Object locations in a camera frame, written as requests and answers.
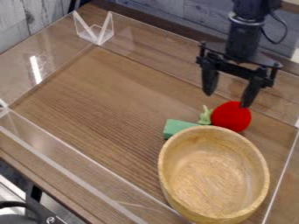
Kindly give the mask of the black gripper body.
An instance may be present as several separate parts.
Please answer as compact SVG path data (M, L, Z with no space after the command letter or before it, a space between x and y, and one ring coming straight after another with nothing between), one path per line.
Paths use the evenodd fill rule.
M242 59L225 54L224 43L200 42L199 48L196 64L200 70L201 62L208 60L213 63L219 73L231 74L244 80L250 80L254 76L262 77L264 79L263 88L275 85L276 74L283 65L260 51L256 51L248 59Z

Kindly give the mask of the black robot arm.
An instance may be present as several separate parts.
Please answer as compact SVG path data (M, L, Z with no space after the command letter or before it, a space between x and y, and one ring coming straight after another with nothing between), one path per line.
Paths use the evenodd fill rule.
M232 3L227 42L200 42L196 64L201 70L201 89L207 96L216 90L220 72L248 81L239 103L242 108L248 108L260 90L274 86L276 73L282 69L282 64L258 50L262 37L278 45L287 35L284 31L278 41L267 36L266 17L271 16L284 28L287 26L275 14L282 0L232 0Z

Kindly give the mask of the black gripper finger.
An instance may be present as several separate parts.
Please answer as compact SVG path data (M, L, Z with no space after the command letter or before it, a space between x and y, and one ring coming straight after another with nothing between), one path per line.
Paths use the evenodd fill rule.
M201 62L201 85L203 92L207 96L211 96L215 92L219 83L219 71L215 69L213 63L208 60Z
M250 79L248 85L246 87L244 93L242 95L240 107L248 108L258 96L258 93L263 87L264 79L262 77L254 76Z

